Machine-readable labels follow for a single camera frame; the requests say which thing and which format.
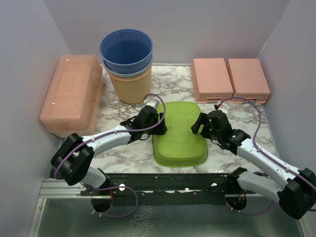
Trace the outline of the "orange plastic bucket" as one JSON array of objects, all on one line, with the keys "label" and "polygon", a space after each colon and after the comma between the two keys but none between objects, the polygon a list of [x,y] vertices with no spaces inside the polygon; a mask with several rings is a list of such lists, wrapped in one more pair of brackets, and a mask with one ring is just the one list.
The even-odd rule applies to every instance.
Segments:
[{"label": "orange plastic bucket", "polygon": [[149,67],[143,74],[131,78],[118,77],[108,70],[106,72],[111,79],[117,96],[125,103],[141,103],[145,96],[151,92],[152,67]]}]

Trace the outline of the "pink perforated basket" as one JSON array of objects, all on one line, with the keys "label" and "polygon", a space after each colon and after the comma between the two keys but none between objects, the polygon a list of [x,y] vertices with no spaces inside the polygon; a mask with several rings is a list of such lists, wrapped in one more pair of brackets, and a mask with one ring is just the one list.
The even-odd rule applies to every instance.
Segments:
[{"label": "pink perforated basket", "polygon": [[233,88],[233,102],[241,103],[241,97],[264,104],[270,89],[259,59],[229,59],[227,71]]},{"label": "pink perforated basket", "polygon": [[195,58],[191,65],[191,78],[197,103],[221,101],[233,95],[223,58]]}]

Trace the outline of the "green plastic tray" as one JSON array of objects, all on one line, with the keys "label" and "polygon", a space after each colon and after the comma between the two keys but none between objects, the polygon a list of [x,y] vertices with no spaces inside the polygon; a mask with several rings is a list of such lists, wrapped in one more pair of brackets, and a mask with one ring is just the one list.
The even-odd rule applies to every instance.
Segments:
[{"label": "green plastic tray", "polygon": [[156,163],[165,167],[193,167],[203,164],[208,158],[207,140],[193,134],[200,107],[194,102],[167,102],[159,105],[158,111],[166,111],[164,135],[152,136],[153,154]]}]

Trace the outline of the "light blue plastic bucket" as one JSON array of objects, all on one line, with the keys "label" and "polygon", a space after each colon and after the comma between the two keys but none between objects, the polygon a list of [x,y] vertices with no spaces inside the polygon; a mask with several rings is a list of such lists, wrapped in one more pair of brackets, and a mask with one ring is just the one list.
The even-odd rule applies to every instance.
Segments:
[{"label": "light blue plastic bucket", "polygon": [[107,71],[115,76],[128,78],[138,76],[151,67],[153,55],[142,58],[134,54],[116,54],[109,59],[102,57],[103,65]]}]

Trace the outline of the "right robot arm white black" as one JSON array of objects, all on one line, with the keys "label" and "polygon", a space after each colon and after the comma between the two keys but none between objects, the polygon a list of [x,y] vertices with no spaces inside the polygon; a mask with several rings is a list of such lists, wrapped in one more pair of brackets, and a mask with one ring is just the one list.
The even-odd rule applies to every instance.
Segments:
[{"label": "right robot arm white black", "polygon": [[227,188],[232,193],[253,191],[278,203],[294,219],[301,219],[316,203],[316,175],[308,168],[300,170],[267,152],[250,135],[233,129],[221,110],[200,113],[192,133],[217,141],[218,146],[254,164],[267,177],[245,168],[229,174]]}]

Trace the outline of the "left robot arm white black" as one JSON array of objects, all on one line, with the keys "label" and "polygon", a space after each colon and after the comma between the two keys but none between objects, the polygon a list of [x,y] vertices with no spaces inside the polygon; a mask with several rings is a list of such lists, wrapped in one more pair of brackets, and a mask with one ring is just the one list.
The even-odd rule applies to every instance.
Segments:
[{"label": "left robot arm white black", "polygon": [[138,115],[111,130],[83,137],[69,135],[50,161],[55,168],[54,177],[69,186],[82,183],[99,195],[105,194],[109,189],[108,177],[100,168],[90,166],[92,159],[112,148],[141,140],[145,134],[164,135],[167,128],[163,116],[158,112],[158,101],[149,100]]}]

